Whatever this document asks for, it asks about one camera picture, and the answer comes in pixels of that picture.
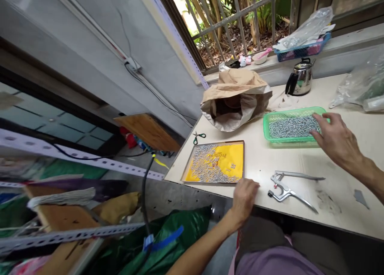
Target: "paper bag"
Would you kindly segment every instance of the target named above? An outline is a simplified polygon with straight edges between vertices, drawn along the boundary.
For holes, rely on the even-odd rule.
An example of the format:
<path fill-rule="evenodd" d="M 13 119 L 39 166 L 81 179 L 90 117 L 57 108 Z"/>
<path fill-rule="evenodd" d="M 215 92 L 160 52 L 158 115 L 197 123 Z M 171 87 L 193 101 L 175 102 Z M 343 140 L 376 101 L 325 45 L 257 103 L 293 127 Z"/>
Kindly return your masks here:
<path fill-rule="evenodd" d="M 271 88 L 255 71 L 229 69 L 204 92 L 200 109 L 214 127 L 230 132 L 263 116 L 271 97 Z"/>

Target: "kettle handle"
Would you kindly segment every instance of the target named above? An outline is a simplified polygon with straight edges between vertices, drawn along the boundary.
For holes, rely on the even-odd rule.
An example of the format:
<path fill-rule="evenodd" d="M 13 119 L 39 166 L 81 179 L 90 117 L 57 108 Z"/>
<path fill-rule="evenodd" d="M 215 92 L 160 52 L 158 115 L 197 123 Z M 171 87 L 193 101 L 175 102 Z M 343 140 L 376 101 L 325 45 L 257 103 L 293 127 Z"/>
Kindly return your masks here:
<path fill-rule="evenodd" d="M 287 85 L 285 86 L 285 94 L 293 95 L 298 79 L 298 74 L 291 73 L 291 75 L 289 75 Z"/>
<path fill-rule="evenodd" d="M 309 57 L 302 58 L 300 63 L 309 63 L 310 64 L 311 59 Z"/>

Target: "stainless steel kettle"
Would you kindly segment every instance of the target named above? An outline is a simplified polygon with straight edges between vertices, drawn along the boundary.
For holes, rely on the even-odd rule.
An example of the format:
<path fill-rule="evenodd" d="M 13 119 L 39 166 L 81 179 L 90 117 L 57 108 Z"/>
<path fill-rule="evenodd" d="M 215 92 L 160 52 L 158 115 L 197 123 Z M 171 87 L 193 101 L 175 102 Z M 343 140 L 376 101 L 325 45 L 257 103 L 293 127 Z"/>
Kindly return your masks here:
<path fill-rule="evenodd" d="M 285 86 L 285 94 L 293 96 L 306 95 L 312 86 L 312 67 L 315 64 L 309 58 L 302 58 L 293 69 L 293 73 L 289 76 L 287 85 Z"/>

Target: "metal window bars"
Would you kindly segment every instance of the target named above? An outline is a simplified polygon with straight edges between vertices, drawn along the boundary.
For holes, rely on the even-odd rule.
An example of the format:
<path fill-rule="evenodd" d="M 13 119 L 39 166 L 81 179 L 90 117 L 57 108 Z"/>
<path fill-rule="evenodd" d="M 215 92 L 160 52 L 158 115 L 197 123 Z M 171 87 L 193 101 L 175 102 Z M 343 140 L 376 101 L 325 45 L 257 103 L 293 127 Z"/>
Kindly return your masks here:
<path fill-rule="evenodd" d="M 232 39 L 231 39 L 231 35 L 229 33 L 229 29 L 228 29 L 228 24 L 230 22 L 233 22 L 235 20 L 238 21 L 238 27 L 240 29 L 240 36 L 241 36 L 241 39 L 242 39 L 242 45 L 243 45 L 243 51 L 244 51 L 244 55 L 246 56 L 247 55 L 247 45 L 246 45 L 246 39 L 245 39 L 245 35 L 244 35 L 244 29 L 243 29 L 243 26 L 242 26 L 242 21 L 241 21 L 241 18 L 243 16 L 245 16 L 246 14 L 248 14 L 249 12 L 253 12 L 254 13 L 254 27 L 255 27 L 255 35 L 256 35 L 256 42 L 257 42 L 257 47 L 258 47 L 258 50 L 261 51 L 261 44 L 260 44 L 260 33 L 259 33 L 259 27 L 258 27 L 258 17 L 257 17 L 257 9 L 265 4 L 268 4 L 271 2 L 271 5 L 272 5 L 272 44 L 275 43 L 275 37 L 276 37 L 276 0 L 259 0 L 256 2 L 256 0 L 252 0 L 252 4 L 247 6 L 246 8 L 240 10 L 240 6 L 239 6 L 239 1 L 238 0 L 234 0 L 234 3 L 235 3 L 235 7 L 236 7 L 236 13 L 231 15 L 231 16 L 228 16 L 226 17 L 225 13 L 224 13 L 224 10 L 223 10 L 223 7 L 222 5 L 220 4 L 221 3 L 221 0 L 217 0 L 218 3 L 219 3 L 219 9 L 220 9 L 220 16 L 222 18 L 222 20 L 216 24 L 213 24 L 212 23 L 212 20 L 209 16 L 209 9 L 207 7 L 207 2 L 206 0 L 200 0 L 201 4 L 202 4 L 202 7 L 203 7 L 203 11 L 204 13 L 207 15 L 207 20 L 208 20 L 208 23 L 210 25 L 210 27 L 202 30 L 199 23 L 198 23 L 198 20 L 196 18 L 196 15 L 194 14 L 193 12 L 193 9 L 192 9 L 192 6 L 190 4 L 190 1 L 189 0 L 185 0 L 186 3 L 187 3 L 187 6 L 188 6 L 188 9 L 190 10 L 190 13 L 192 15 L 192 18 L 196 24 L 196 27 L 199 31 L 198 34 L 194 35 L 191 37 L 192 40 L 195 40 L 195 39 L 198 39 L 198 38 L 201 38 L 202 39 L 202 42 L 207 50 L 207 53 L 209 55 L 209 58 L 210 60 L 212 61 L 213 63 L 213 66 L 217 66 L 218 64 L 215 64 L 214 62 L 214 58 L 212 56 L 212 53 L 210 52 L 210 49 L 209 49 L 209 42 L 207 42 L 206 38 L 204 37 L 206 34 L 208 33 L 212 33 L 213 35 L 213 39 L 217 45 L 217 49 L 219 51 L 219 54 L 220 54 L 220 57 L 223 61 L 227 61 L 225 59 L 225 56 L 223 54 L 223 51 L 221 49 L 221 46 L 220 46 L 220 43 L 219 43 L 219 40 L 218 40 L 218 37 L 216 35 L 216 30 L 220 27 L 224 27 L 225 29 L 225 33 L 226 33 L 226 37 L 227 37 L 227 40 L 228 40 L 228 44 L 229 44 L 229 47 L 231 49 L 231 53 L 233 55 L 233 57 L 236 59 L 236 53 L 235 53 L 235 50 L 234 50 L 234 47 L 233 47 L 233 44 L 232 44 Z M 289 25 L 289 33 L 292 33 L 293 30 L 294 30 L 294 10 L 295 10 L 295 1 L 296 0 L 291 0 L 291 10 L 290 10 L 290 25 Z"/>

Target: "small figurine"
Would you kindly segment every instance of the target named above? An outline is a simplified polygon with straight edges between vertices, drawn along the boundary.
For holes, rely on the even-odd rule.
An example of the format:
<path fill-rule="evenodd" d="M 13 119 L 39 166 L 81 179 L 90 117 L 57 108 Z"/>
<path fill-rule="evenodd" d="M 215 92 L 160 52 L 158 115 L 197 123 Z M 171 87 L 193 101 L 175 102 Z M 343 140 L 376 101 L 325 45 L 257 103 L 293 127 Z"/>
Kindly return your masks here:
<path fill-rule="evenodd" d="M 245 62 L 247 63 L 247 65 L 250 65 L 252 63 L 251 55 L 248 55 L 248 57 L 245 59 Z"/>
<path fill-rule="evenodd" d="M 244 67 L 247 65 L 247 58 L 245 56 L 241 55 L 239 58 L 239 62 L 240 62 L 240 67 Z"/>

